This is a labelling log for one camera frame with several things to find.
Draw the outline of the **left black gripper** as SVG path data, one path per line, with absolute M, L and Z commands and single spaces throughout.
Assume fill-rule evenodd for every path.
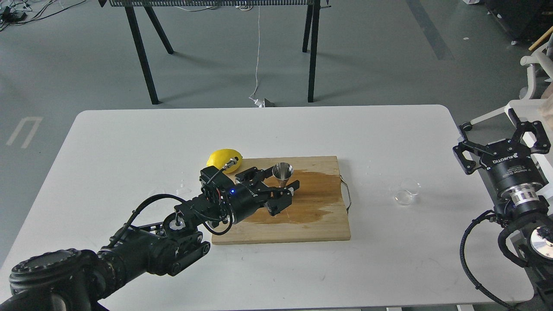
M 223 219 L 232 216 L 237 224 L 265 207 L 271 216 L 280 214 L 292 204 L 294 191 L 300 187 L 294 181 L 285 187 L 268 187 L 264 181 L 273 176 L 272 168 L 249 168 L 235 175 L 235 183 L 216 167 L 200 171 L 202 193 L 210 203 L 209 217 Z

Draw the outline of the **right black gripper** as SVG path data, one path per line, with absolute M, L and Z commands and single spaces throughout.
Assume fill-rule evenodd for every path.
M 538 171 L 531 154 L 548 154 L 551 144 L 540 121 L 521 121 L 514 109 L 508 116 L 515 120 L 515 132 L 511 139 L 502 139 L 486 146 L 471 142 L 464 130 L 460 132 L 458 145 L 453 152 L 466 175 L 484 168 L 488 173 L 496 197 L 509 197 L 509 191 L 520 185 L 530 185 L 535 191 L 546 185 L 546 179 Z M 521 143 L 525 133 L 532 133 L 536 142 L 527 147 Z M 480 164 L 469 160 L 464 152 L 480 157 Z

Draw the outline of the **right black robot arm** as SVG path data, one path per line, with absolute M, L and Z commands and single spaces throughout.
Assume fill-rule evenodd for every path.
M 534 163 L 532 154 L 547 154 L 551 143 L 539 121 L 523 121 L 512 108 L 508 115 L 515 120 L 515 131 L 510 138 L 486 145 L 471 142 L 468 122 L 458 127 L 461 134 L 458 145 L 452 148 L 464 173 L 471 175 L 478 169 L 486 172 L 498 203 L 471 221 L 460 242 L 460 261 L 464 273 L 474 287 L 492 301 L 515 311 L 516 306 L 492 294 L 474 277 L 465 258 L 465 244 L 469 234 L 482 221 L 502 227 L 497 243 L 501 253 L 521 268 L 531 269 L 537 281 L 534 288 L 547 310 L 552 309 L 552 216 L 548 214 L 547 199 L 538 191 L 547 184 Z

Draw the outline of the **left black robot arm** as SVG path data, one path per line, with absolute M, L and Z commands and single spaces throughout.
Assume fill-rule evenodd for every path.
M 210 250 L 199 230 L 213 235 L 265 208 L 275 216 L 292 204 L 299 181 L 269 187 L 273 168 L 251 167 L 231 180 L 214 166 L 200 171 L 201 194 L 184 200 L 156 194 L 144 200 L 99 250 L 57 250 L 16 264 L 3 311 L 104 311 L 99 301 L 144 273 L 176 276 Z

